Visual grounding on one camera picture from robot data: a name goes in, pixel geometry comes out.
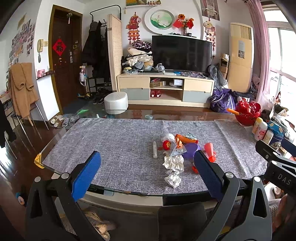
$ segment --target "vase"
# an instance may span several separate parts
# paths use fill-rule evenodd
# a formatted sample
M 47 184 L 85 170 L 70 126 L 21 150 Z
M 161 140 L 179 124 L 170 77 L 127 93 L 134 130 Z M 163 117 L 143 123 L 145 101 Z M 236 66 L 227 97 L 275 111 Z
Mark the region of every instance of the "vase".
M 183 36 L 187 36 L 187 28 L 183 28 Z

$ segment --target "purple bag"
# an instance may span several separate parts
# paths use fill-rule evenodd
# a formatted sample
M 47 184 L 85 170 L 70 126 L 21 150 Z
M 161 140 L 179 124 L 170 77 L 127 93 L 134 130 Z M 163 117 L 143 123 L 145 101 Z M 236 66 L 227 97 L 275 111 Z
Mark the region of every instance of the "purple bag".
M 210 97 L 210 108 L 219 113 L 228 113 L 227 108 L 235 109 L 235 101 L 231 95 L 231 89 L 214 90 L 213 95 Z

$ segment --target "glass tabletop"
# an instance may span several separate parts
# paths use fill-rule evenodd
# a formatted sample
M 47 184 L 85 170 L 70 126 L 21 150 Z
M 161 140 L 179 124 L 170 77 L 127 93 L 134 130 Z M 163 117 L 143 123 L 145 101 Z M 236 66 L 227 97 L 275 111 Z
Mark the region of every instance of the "glass tabletop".
M 214 121 L 214 120 L 227 120 L 230 122 L 237 122 L 235 115 L 227 113 L 215 113 L 215 112 L 183 112 L 183 111 L 154 111 L 154 110 L 99 110 L 93 109 L 88 110 L 79 114 L 81 118 L 110 118 L 110 119 L 154 119 L 154 120 L 168 120 L 168 121 Z M 55 147 L 58 141 L 67 133 L 71 126 L 62 128 L 60 132 L 46 145 L 41 151 L 40 163 L 45 168 L 52 170 L 53 172 L 61 175 L 62 173 L 58 170 L 54 170 L 43 164 L 43 161 L 48 156 L 50 151 Z M 91 184 L 88 191 L 103 194 L 105 191 L 118 192 L 125 194 L 133 194 L 140 196 L 164 196 L 164 194 L 149 194 L 130 192 L 125 190 L 115 190 L 110 187 L 102 187 Z

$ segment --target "blue gripper pad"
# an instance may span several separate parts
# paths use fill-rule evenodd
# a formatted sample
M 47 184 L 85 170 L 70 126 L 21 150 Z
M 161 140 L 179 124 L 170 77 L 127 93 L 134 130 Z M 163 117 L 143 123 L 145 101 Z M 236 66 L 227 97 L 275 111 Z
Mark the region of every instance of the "blue gripper pad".
M 78 199 L 83 198 L 100 166 L 101 155 L 99 152 L 93 152 L 81 172 L 73 181 L 72 197 L 76 202 Z
M 195 167 L 211 194 L 211 197 L 221 201 L 224 196 L 222 192 L 223 184 L 211 167 L 212 164 L 217 164 L 211 163 L 201 150 L 195 152 L 193 160 Z

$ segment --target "white bottle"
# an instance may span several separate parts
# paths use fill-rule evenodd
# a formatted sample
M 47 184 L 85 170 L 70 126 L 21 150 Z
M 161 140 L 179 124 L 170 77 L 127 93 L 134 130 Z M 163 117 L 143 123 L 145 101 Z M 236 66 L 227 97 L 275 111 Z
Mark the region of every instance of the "white bottle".
M 262 140 L 268 145 L 273 136 L 274 133 L 271 130 L 268 130 Z
M 253 134 L 256 134 L 256 130 L 257 130 L 258 126 L 260 125 L 260 123 L 261 123 L 262 121 L 263 121 L 263 119 L 260 118 L 260 117 L 258 117 L 258 118 L 256 119 L 255 124 L 254 124 L 253 129 L 252 129 L 252 133 L 253 133 Z
M 266 122 L 263 121 L 260 123 L 260 125 L 258 126 L 257 131 L 255 133 L 256 141 L 263 139 L 263 137 L 266 133 L 267 127 L 268 126 L 267 126 Z

